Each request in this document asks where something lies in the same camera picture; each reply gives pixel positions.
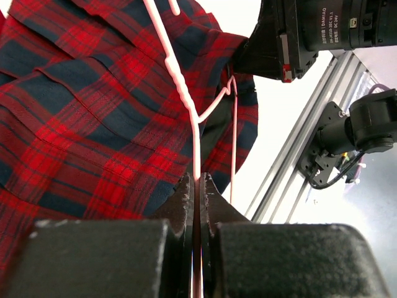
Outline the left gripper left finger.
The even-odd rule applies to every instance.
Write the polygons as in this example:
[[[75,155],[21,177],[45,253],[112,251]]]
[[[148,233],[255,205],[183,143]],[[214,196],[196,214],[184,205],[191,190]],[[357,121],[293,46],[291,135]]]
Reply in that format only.
[[[189,297],[194,182],[145,220],[41,220],[17,244],[2,297]]]

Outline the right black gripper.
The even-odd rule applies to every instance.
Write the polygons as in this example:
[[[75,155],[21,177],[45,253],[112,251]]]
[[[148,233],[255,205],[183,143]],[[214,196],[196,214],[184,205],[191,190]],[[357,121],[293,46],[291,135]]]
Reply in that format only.
[[[262,1],[251,36],[233,55],[235,73],[291,83],[313,66],[318,52],[303,38],[303,1]]]

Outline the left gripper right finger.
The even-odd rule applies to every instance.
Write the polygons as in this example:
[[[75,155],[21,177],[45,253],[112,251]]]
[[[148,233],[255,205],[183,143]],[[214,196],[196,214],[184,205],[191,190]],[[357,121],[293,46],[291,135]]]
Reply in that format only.
[[[205,297],[389,297],[363,235],[345,224],[259,224],[200,180]]]

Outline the pink wire hanger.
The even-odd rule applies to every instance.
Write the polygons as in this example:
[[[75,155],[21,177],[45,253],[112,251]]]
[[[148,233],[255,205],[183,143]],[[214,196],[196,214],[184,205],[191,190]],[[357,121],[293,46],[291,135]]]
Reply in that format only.
[[[208,118],[221,102],[225,95],[234,94],[234,114],[233,114],[233,144],[231,153],[231,183],[234,183],[236,174],[236,131],[238,115],[238,90],[236,80],[231,76],[227,85],[223,87],[209,107],[198,115],[195,103],[189,93],[185,83],[185,78],[181,73],[179,62],[175,56],[170,39],[166,32],[162,18],[154,1],[145,1],[144,5],[153,22],[156,33],[165,51],[164,63],[174,84],[176,85],[179,97],[189,112],[190,124],[193,135],[193,179],[194,179],[194,219],[192,227],[192,297],[203,297],[203,273],[202,273],[202,244],[201,244],[201,224],[200,224],[200,179],[201,179],[201,143],[199,124]]]

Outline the red plaid skirt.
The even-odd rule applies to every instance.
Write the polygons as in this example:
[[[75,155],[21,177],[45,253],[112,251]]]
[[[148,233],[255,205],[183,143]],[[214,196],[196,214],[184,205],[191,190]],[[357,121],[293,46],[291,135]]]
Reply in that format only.
[[[43,219],[142,219],[192,166],[142,1],[13,1],[1,31],[1,269]]]

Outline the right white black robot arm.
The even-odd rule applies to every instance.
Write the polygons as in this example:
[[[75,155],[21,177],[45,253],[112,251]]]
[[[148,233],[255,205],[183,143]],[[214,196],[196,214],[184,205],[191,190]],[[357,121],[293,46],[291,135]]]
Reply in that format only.
[[[340,52],[305,155],[384,152],[396,142],[396,88],[376,82],[355,56],[396,45],[395,1],[262,1],[253,33],[237,50],[239,74],[291,83],[320,52]]]

